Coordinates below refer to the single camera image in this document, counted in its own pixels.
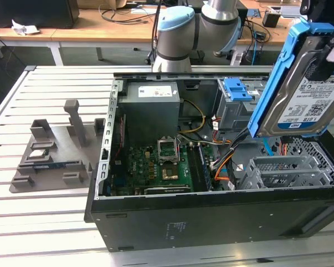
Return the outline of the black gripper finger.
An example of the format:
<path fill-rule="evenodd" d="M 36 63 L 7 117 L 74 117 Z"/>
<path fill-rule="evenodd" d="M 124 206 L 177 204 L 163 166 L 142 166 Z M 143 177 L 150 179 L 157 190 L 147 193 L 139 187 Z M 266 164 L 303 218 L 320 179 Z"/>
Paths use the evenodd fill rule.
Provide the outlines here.
<path fill-rule="evenodd" d="M 317 22 L 334 26 L 334 1 L 318 1 L 319 16 Z M 334 30 L 325 42 L 317 59 L 317 80 L 326 80 L 334 70 Z"/>
<path fill-rule="evenodd" d="M 308 20 L 313 20 L 312 13 L 315 8 L 314 0 L 301 0 L 300 14 L 306 16 Z"/>

